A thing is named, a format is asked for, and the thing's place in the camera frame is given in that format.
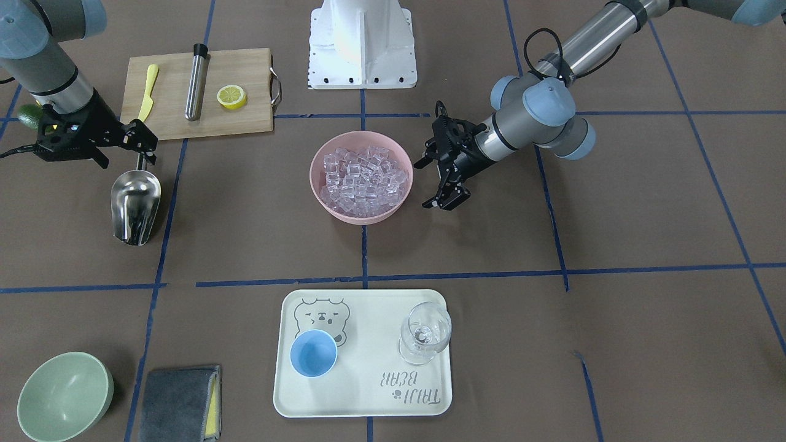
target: white tray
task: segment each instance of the white tray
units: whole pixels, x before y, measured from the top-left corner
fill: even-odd
[[[287,295],[278,334],[276,411],[286,418],[434,416],[447,411],[453,401],[450,347],[423,366],[409,365],[399,355],[404,317],[425,301],[446,305],[430,289],[295,290]],[[312,328],[338,337],[336,365],[319,378],[301,376],[289,361],[297,333]]]

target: clear glass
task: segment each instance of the clear glass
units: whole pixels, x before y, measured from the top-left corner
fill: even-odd
[[[404,318],[399,354],[412,365],[424,365],[447,347],[453,323],[447,310],[433,302],[416,305]]]

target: pink bowl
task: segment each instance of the pink bowl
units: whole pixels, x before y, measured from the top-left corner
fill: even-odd
[[[341,215],[340,213],[334,212],[325,205],[319,197],[319,190],[325,185],[325,155],[334,153],[336,149],[340,147],[358,153],[361,149],[369,147],[370,145],[384,147],[390,150],[391,158],[397,160],[399,162],[399,167],[406,172],[409,179],[406,180],[404,198],[387,212],[377,216],[370,216],[369,218],[355,218],[354,216]],[[311,191],[314,192],[314,196],[317,198],[317,201],[319,201],[319,204],[321,204],[330,215],[335,216],[345,223],[365,226],[367,224],[378,223],[390,215],[393,215],[393,212],[397,211],[399,207],[401,207],[401,204],[404,203],[404,200],[406,200],[406,197],[410,194],[410,190],[412,189],[412,163],[410,162],[410,157],[404,152],[404,149],[397,142],[385,135],[371,131],[347,132],[346,134],[338,135],[326,142],[317,151],[317,154],[314,155],[314,159],[311,161],[310,181]]]

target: bowl of ice cubes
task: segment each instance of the bowl of ice cubes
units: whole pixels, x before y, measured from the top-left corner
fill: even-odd
[[[412,189],[412,163],[389,137],[353,131],[326,142],[311,161],[311,190],[336,218],[359,226],[388,218]]]

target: gray towel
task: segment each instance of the gray towel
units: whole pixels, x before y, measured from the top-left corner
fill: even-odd
[[[221,382],[219,366],[148,373],[139,442],[216,440],[217,437],[206,439],[204,435],[213,377]]]

